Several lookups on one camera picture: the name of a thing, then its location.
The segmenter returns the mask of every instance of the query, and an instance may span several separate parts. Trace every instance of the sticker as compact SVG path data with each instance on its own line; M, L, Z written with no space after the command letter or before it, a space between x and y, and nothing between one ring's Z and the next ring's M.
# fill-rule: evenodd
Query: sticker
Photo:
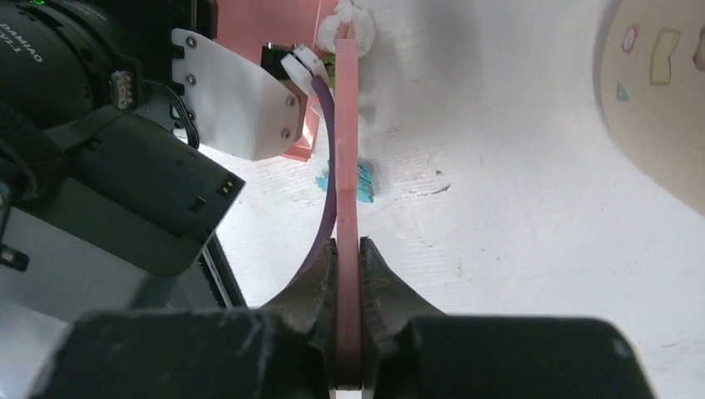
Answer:
M627 93L627 89L624 88L621 81L617 82L617 101L629 101L629 93Z
M681 32L662 29L656 38L651 53L651 84L668 86L671 84L671 56L681 40Z
M639 25L632 25L627 29L627 32L624 34L624 40L622 41L623 52L626 52L627 54L632 53L634 47L637 45L638 32Z
M699 71L705 71L705 27L700 31L700 41L698 42L698 48L695 49L693 62L695 62L695 67Z

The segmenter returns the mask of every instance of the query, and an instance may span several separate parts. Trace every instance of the cable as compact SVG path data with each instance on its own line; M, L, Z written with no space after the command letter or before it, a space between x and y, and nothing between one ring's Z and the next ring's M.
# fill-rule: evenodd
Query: cable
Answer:
M335 220L338 217L338 193L335 191L335 100L333 99L328 85L320 76L313 77L312 85L321 102L323 117L326 121L329 147L328 157L330 159L331 170L328 177L328 189L326 190L326 203L323 206L323 217L318 227L318 233L313 240L313 245L308 251L308 255L306 255L306 259L301 264L301 268L296 273L296 276L294 276L294 279L306 272L306 270L313 265L313 260L316 258L316 254L318 254L321 245L325 244L326 240L330 239L333 235Z
M145 80L147 83L149 83L151 86L155 87L156 89L160 90L162 93L164 93L168 98L169 98L169 103L171 106L174 107L176 110L176 114L179 116L181 124L184 126L184 129L186 129L186 138L188 139L188 143L191 147L194 147L198 150L200 146L200 135L198 133L198 129L196 128L196 125L189 117L189 110L186 108L186 104L184 103L184 99L179 96L179 94L174 91L171 87L167 86L164 83L161 83L159 81L151 81L151 80Z

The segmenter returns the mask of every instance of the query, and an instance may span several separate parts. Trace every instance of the green object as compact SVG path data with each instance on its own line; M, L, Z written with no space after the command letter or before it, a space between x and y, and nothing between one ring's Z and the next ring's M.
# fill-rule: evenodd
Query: green object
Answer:
M323 65L326 67L326 72L331 78L331 82L328 85L331 89L335 89L335 54L331 54L323 59Z

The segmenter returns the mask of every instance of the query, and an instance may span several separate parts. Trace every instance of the pink bar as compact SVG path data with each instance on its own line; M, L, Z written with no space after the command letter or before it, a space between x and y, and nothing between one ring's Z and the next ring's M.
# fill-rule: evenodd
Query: pink bar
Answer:
M362 385L359 235L357 233L357 41L338 40L335 59L335 179L338 193L337 386Z
M216 41L242 57L259 64L262 46L303 43L323 55L315 46L318 24L333 11L338 0L219 0ZM318 115L306 110L301 140L284 156L307 161L318 133Z

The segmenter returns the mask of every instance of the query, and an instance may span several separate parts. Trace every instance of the teal object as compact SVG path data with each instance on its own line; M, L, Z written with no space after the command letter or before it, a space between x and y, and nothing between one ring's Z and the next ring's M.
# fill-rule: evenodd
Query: teal object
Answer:
M319 176L316 178L316 184L318 187L326 191L328 189L328 174L330 172L326 172L325 175ZM367 171L366 168L364 168L361 165L357 166L357 201L363 202L365 204L372 204L374 203L374 188L372 187L372 184L374 181L372 180L372 174Z
M617 101L629 101L629 93L621 81L617 82Z

